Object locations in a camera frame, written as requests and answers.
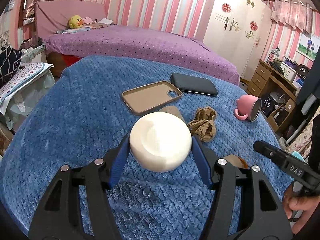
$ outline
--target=black patterned cushion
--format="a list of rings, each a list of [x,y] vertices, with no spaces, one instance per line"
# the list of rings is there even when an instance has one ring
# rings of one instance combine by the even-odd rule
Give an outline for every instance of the black patterned cushion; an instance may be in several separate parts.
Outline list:
[[[17,72],[21,62],[21,52],[11,47],[0,51],[0,87],[7,83]]]

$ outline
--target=pink cup handle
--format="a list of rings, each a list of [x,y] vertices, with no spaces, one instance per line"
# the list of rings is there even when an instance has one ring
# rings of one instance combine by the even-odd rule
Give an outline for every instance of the pink cup handle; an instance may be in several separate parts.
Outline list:
[[[239,115],[239,114],[238,114],[238,109],[235,109],[234,114],[235,114],[235,117],[236,117],[237,119],[241,120],[241,121],[243,121],[243,120],[245,120],[245,119],[248,118],[248,114]]]

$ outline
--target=desk drawer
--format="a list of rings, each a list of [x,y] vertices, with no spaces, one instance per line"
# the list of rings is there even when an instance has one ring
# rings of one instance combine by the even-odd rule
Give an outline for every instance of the desk drawer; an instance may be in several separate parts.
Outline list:
[[[253,83],[255,83],[260,89],[263,89],[264,85],[266,84],[266,80],[263,79],[262,76],[258,75],[258,73],[255,73],[251,79]]]
[[[256,97],[258,97],[261,92],[261,89],[252,81],[249,83],[248,90],[253,96],[256,96]]]
[[[256,73],[258,73],[260,76],[262,76],[265,80],[268,80],[271,71],[267,70],[264,66],[258,65]]]

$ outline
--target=wooden desk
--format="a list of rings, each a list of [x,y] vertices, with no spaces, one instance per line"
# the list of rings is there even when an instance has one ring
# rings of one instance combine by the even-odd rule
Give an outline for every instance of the wooden desk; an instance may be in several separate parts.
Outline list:
[[[276,133],[283,133],[290,125],[294,112],[297,88],[292,85],[281,73],[274,68],[259,60],[257,69],[248,85],[247,93],[256,97],[262,97],[266,94],[270,94],[273,91],[277,91],[280,94],[285,94],[286,104],[285,110],[288,112],[287,117],[281,124],[277,124],[274,116],[280,111],[280,109],[274,110],[267,118],[271,128]]]

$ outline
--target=phone case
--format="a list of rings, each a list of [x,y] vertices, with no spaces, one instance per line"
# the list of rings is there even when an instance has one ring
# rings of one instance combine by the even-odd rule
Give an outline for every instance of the phone case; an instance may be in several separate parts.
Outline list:
[[[177,93],[177,96],[172,98],[168,94],[171,91]],[[124,91],[121,96],[135,115],[143,115],[181,98],[182,92],[168,81],[159,81]]]

